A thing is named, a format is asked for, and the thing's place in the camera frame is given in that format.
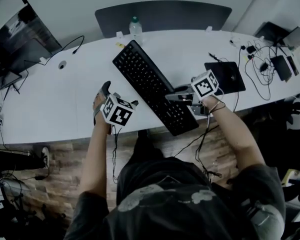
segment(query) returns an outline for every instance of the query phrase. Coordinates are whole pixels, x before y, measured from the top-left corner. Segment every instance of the black keyboard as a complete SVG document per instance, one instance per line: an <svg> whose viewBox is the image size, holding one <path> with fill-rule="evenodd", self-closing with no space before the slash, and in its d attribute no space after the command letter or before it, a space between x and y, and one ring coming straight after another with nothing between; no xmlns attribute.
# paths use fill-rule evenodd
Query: black keyboard
<svg viewBox="0 0 300 240"><path fill-rule="evenodd" d="M173 86L136 41L131 41L112 62L173 136L199 126L186 105L165 98L174 91Z"/></svg>

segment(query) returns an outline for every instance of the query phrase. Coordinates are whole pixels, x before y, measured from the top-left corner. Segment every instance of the sleeve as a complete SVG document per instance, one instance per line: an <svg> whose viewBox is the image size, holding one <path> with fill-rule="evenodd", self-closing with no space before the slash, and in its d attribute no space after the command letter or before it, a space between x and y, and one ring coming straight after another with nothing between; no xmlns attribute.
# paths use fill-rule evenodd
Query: sleeve
<svg viewBox="0 0 300 240"><path fill-rule="evenodd" d="M256 164L245 168L233 182L233 191L246 199L275 207L286 218L286 203L277 168Z"/></svg>
<svg viewBox="0 0 300 240"><path fill-rule="evenodd" d="M109 214L105 198L84 192L79 196L72 222L64 240L86 240L96 238L104 218Z"/></svg>

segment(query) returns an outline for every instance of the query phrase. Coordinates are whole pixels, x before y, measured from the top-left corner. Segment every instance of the power adapter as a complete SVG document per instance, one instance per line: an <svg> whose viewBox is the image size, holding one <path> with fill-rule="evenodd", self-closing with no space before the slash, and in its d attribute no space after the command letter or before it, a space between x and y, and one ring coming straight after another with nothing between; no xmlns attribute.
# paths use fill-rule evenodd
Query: power adapter
<svg viewBox="0 0 300 240"><path fill-rule="evenodd" d="M261 67L260 67L260 72L266 71L268 68L268 64L267 63L262 63Z"/></svg>
<svg viewBox="0 0 300 240"><path fill-rule="evenodd" d="M252 54L253 52L255 52L257 49L253 46L253 45L251 45L251 46L249 46L247 49L246 49L246 51L249 53L249 54Z"/></svg>

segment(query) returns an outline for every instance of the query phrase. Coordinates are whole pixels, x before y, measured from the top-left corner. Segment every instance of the white desk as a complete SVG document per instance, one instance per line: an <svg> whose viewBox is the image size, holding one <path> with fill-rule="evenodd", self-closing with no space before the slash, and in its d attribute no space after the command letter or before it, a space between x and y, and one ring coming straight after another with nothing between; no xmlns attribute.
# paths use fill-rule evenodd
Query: white desk
<svg viewBox="0 0 300 240"><path fill-rule="evenodd" d="M129 36L121 40L127 44ZM239 49L229 40L234 38L241 45L256 38L249 35L202 30L169 30L144 33L142 48L173 86L187 84L191 77L204 72L206 62L214 62L208 53L218 58L227 58L238 63ZM5 143L51 142L87 138L93 130L92 103L97 91L105 81L110 80L110 92L119 93L127 101L138 100L136 112L131 116L122 133L163 126L162 122L141 99L128 81L113 65L112 60L120 52L115 45L117 38L103 39L83 45L75 55L74 49L60 52L46 66L35 65L29 69L29 77L17 92L10 91L2 109L2 129ZM236 110L243 110L274 102L300 93L300 74L286 83L274 75L270 85L271 99L263 100L245 73L245 56L240 60L240 73L246 91L239 93ZM268 49L263 50L265 57ZM66 67L58 69L61 61ZM300 72L300 66L294 57ZM259 83L252 63L247 66L260 93L268 97L268 87ZM237 94L224 96L223 101L233 109Z"/></svg>

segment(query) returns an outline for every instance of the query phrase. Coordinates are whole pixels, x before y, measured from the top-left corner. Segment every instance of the shoe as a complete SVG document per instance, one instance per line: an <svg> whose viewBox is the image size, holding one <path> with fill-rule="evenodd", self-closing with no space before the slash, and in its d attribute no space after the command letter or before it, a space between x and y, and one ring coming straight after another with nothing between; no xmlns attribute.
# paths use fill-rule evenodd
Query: shoe
<svg viewBox="0 0 300 240"><path fill-rule="evenodd" d="M50 152L49 152L49 149L46 146L42 149L41 156L43 158L43 161L45 162L45 167L44 168L48 168L49 167L49 162L50 162Z"/></svg>

